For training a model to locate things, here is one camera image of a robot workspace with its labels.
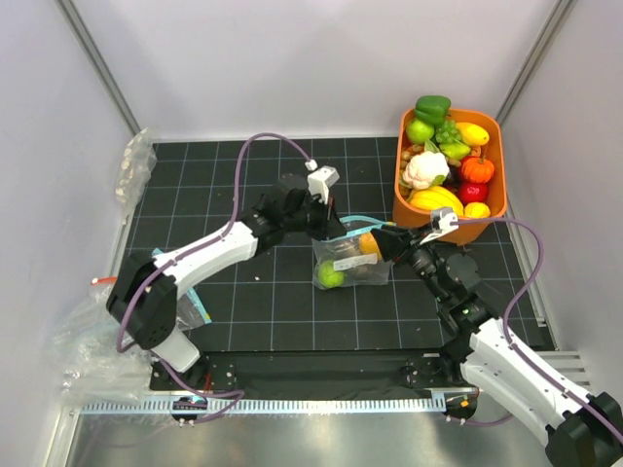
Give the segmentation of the orange mango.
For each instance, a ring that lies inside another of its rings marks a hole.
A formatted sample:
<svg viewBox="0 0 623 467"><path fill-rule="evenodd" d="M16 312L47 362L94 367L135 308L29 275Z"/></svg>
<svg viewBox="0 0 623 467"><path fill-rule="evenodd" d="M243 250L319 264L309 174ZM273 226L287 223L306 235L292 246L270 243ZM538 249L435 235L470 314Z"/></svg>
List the orange mango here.
<svg viewBox="0 0 623 467"><path fill-rule="evenodd" d="M376 254L378 259L382 257L378 243L371 232L364 233L359 237L358 247L364 255Z"/></svg>

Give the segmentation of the clear zip bag blue zipper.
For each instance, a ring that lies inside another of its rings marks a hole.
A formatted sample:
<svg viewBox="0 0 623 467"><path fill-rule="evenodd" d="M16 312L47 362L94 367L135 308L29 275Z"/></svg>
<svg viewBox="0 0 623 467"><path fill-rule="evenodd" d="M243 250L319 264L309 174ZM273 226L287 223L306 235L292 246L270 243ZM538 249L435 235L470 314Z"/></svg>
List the clear zip bag blue zipper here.
<svg viewBox="0 0 623 467"><path fill-rule="evenodd" d="M345 274L345 281L341 287L354 286L381 286L388 283L391 264L376 254L364 255L358 247L359 237L375 228L380 228L387 221L379 220L364 215L348 215L341 218L346 228L346 234L331 240L312 242L315 256L315 265L312 275L312 283L319 290L317 279L319 265L324 261L333 261L334 269L341 270Z"/></svg>

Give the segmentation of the green lime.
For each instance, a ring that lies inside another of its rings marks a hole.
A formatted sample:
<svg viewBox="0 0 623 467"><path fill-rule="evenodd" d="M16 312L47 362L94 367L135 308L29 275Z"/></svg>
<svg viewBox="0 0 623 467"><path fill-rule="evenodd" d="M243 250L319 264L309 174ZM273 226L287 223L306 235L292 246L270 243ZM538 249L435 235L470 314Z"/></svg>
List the green lime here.
<svg viewBox="0 0 623 467"><path fill-rule="evenodd" d="M318 267L317 279L324 289L341 287L345 281L345 274L334 269L333 261L324 261Z"/></svg>

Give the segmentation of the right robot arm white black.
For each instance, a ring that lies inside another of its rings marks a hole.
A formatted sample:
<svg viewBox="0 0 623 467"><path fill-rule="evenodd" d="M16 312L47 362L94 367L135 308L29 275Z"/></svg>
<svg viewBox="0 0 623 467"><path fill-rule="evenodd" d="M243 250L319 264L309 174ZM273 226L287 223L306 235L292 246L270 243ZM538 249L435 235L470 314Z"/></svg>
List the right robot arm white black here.
<svg viewBox="0 0 623 467"><path fill-rule="evenodd" d="M548 364L509 328L501 306L464 253L440 256L431 228L372 231L381 256L410 267L433 295L451 339L441 348L440 377L490 394L543 445L554 466L611 466L622 458L622 410Z"/></svg>

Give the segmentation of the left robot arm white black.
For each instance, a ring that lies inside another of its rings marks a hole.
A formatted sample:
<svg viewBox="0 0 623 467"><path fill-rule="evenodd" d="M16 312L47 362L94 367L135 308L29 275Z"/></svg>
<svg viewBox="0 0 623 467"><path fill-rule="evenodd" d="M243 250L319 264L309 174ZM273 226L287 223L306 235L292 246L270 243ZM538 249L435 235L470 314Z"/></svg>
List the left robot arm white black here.
<svg viewBox="0 0 623 467"><path fill-rule="evenodd" d="M220 230L168 253L128 256L106 303L121 333L167 362L183 388L202 385L201 353L176 323L179 299L213 274L279 245L288 234L304 233L317 241L345 235L330 194L338 178L330 166L307 177L285 174Z"/></svg>

